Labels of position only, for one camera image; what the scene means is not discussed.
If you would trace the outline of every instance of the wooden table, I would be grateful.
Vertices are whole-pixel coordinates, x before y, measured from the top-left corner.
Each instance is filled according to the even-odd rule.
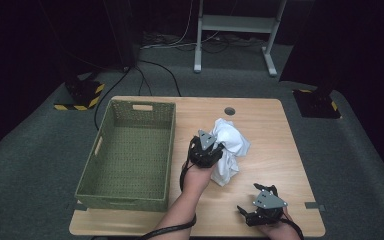
[[[275,185],[279,197],[288,202],[288,211],[301,227],[304,236],[320,237],[325,228],[318,209],[307,209],[315,202],[282,104],[276,99],[192,98],[192,97],[114,97],[119,100],[142,100],[176,103],[169,205],[179,196],[179,176],[186,160],[189,142],[198,130],[210,132],[215,120],[224,118],[250,142],[248,154],[238,157],[238,174],[224,187],[211,181],[197,207],[198,221],[192,236],[262,236],[245,224],[236,206],[248,212],[259,191],[253,183]],[[233,116],[225,114],[234,108]],[[70,224],[74,235],[133,236],[151,231],[164,213],[87,209],[75,210]]]

